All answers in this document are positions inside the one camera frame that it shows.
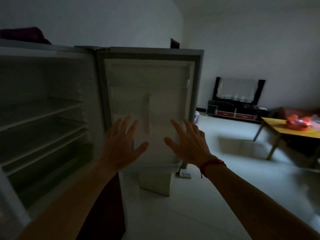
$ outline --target tile floor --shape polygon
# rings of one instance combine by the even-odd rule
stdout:
[[[211,153],[239,176],[320,230],[320,175],[303,169],[308,158],[284,144],[265,160],[273,135],[259,125],[200,116]],[[192,179],[175,178],[170,197],[139,188],[136,174],[126,173],[124,197],[128,218],[123,239],[251,239],[219,192],[193,165]]]

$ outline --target red drawer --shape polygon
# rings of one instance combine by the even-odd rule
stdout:
[[[238,119],[254,120],[254,115],[250,115],[250,114],[236,113],[235,117]]]
[[[233,117],[235,114],[230,112],[217,111],[217,115]]]

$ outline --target coffee table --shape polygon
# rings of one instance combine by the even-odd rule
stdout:
[[[274,133],[277,134],[277,138],[274,142],[274,144],[272,145],[271,151],[269,152],[268,157],[266,158],[267,160],[270,160],[275,149],[277,148],[279,141],[281,139],[281,137],[284,134],[287,135],[296,135],[296,136],[305,136],[305,137],[313,137],[313,138],[318,138],[320,139],[320,132],[315,130],[314,128],[309,128],[307,131],[299,131],[299,130],[293,130],[293,129],[286,129],[286,120],[280,120],[280,119],[272,119],[272,118],[263,118],[263,121],[261,123],[261,126],[256,134],[256,136],[254,137],[253,141],[256,141],[256,139],[258,138],[261,130],[263,127],[268,127],[271,129],[271,131],[273,131]],[[317,162],[318,159],[318,153],[320,151],[320,146],[317,147],[316,152],[315,152],[315,162]]]

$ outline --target refrigerator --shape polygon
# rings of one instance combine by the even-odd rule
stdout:
[[[131,123],[139,120],[132,147],[150,146],[123,172],[138,173],[142,188],[169,195],[182,161],[163,137],[178,142],[170,119],[181,125],[194,119],[203,55],[0,40],[0,239],[16,235],[85,175],[105,132],[127,115]],[[101,239],[108,219],[114,239],[121,239],[127,224],[121,174],[100,194],[78,239],[94,239],[92,231]]]

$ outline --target white wall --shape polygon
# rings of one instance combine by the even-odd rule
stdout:
[[[1,0],[0,29],[31,26],[59,45],[169,48],[183,18],[172,0]]]
[[[185,18],[183,37],[205,50],[197,107],[217,76],[265,79],[260,106],[320,107],[320,9]]]

